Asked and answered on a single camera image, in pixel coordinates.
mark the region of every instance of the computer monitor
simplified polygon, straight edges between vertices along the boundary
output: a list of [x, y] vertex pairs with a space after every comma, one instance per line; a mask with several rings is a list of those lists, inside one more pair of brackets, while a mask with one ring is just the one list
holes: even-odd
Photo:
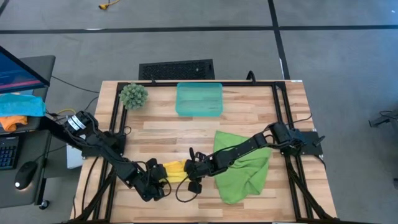
[[0, 93], [32, 90], [50, 83], [0, 46]]

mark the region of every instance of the yellow cable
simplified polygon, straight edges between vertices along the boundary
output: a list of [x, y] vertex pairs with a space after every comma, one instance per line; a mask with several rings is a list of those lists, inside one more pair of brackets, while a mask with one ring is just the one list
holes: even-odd
[[100, 4], [98, 7], [99, 7], [100, 9], [102, 9], [102, 10], [107, 10], [107, 8], [108, 8], [109, 6], [111, 6], [111, 5], [113, 5], [113, 4], [116, 4], [116, 3], [118, 3], [119, 1], [120, 1], [120, 0], [116, 0], [116, 1], [111, 2], [111, 3]]
[[60, 113], [66, 112], [66, 111], [71, 111], [73, 114], [76, 114], [76, 111], [74, 109], [71, 109], [71, 108], [60, 110], [60, 111], [57, 112], [57, 114], [60, 114]]

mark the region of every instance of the green cloth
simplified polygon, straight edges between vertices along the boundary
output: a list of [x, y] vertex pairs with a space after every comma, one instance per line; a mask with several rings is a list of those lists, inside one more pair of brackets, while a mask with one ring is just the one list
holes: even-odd
[[[216, 152], [222, 148], [240, 144], [247, 139], [235, 134], [217, 131], [213, 150]], [[226, 172], [216, 175], [216, 185], [223, 202], [233, 204], [249, 194], [261, 194], [266, 183], [270, 156], [270, 148], [258, 149], [236, 160]]]

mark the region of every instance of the teal plastic container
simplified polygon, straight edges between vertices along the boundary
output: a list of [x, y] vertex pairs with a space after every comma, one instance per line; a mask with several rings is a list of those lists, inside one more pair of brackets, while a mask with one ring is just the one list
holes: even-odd
[[220, 116], [223, 112], [222, 84], [177, 84], [175, 110], [180, 116]]

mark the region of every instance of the succulent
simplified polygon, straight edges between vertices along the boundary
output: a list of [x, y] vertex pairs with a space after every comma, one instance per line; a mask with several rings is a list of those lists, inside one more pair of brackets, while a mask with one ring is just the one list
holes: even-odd
[[127, 110], [136, 110], [145, 105], [148, 91], [142, 85], [131, 83], [123, 87], [119, 97]]

